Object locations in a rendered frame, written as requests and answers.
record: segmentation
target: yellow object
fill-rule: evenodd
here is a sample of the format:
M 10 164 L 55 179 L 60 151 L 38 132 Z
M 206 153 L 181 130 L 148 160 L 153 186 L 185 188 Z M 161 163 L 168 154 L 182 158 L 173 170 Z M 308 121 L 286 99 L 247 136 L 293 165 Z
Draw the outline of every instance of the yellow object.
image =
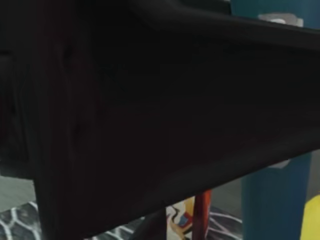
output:
M 320 195 L 312 198 L 304 207 L 300 240 L 320 240 Z

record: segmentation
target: patterned fabric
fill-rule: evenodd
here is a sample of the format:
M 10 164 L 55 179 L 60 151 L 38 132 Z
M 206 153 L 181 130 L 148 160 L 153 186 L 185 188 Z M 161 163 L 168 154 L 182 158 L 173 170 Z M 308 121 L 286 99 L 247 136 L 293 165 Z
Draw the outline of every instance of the patterned fabric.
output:
M 179 223 L 187 226 L 188 215 L 182 215 Z M 143 217 L 111 231 L 104 232 L 89 240 L 129 240 L 132 233 L 142 223 Z M 242 221 L 218 208 L 211 207 L 207 240 L 241 240 Z M 42 240 L 35 202 L 14 207 L 0 213 L 0 240 Z

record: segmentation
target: black object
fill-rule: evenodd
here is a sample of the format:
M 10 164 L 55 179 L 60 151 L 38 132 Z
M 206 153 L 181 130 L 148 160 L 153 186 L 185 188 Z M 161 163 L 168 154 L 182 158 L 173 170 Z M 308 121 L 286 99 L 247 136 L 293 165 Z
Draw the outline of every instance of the black object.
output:
M 177 0 L 1 4 L 48 240 L 320 147 L 318 31 Z

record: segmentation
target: teal object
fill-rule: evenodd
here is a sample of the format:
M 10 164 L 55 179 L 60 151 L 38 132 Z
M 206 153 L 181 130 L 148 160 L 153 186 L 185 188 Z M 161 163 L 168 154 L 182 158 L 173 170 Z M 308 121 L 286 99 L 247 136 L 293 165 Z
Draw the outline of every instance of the teal object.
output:
M 304 27 L 320 29 L 320 0 L 230 0 L 234 16 L 257 19 L 260 14 L 290 13 L 303 19 Z
M 311 153 L 242 178 L 243 240 L 299 240 Z

